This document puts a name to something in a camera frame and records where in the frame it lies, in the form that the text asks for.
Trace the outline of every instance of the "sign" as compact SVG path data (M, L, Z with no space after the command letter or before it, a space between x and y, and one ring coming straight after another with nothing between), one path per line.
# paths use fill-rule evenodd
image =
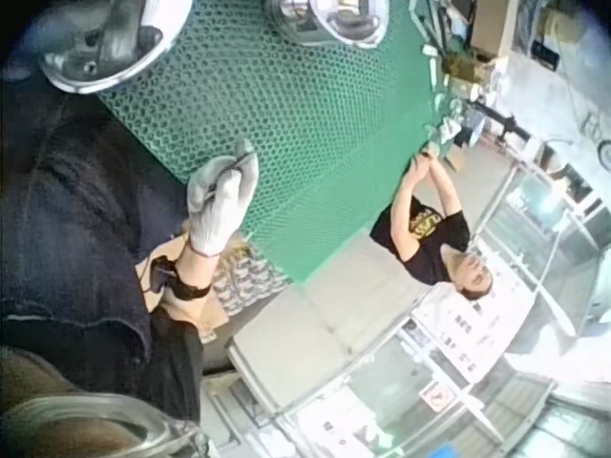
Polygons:
M436 380L431 381L418 394L436 413L446 408L456 397L447 386Z

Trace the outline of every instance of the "cable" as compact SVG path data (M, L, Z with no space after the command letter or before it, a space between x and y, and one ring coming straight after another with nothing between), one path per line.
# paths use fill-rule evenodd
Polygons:
M151 261L151 255L146 257L146 264L144 264L144 268L142 269L142 273L137 278L138 283L142 283L142 279L144 278L144 274L146 274L146 269L149 266L149 262Z

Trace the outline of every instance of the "workbench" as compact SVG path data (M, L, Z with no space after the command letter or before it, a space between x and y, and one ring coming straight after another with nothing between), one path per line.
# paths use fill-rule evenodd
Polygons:
M101 99L176 177L241 135L261 179L242 230L304 281L390 202L432 122L429 58L409 2L375 50L285 41L260 2L195 0L176 46Z

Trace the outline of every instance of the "white work glove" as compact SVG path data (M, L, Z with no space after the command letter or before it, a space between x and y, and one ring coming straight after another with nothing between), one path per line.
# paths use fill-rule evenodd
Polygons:
M226 170L244 156L238 168ZM187 206L195 251L207 257L221 253L240 228L258 181L259 160L246 139L238 141L235 157L214 157L189 178Z

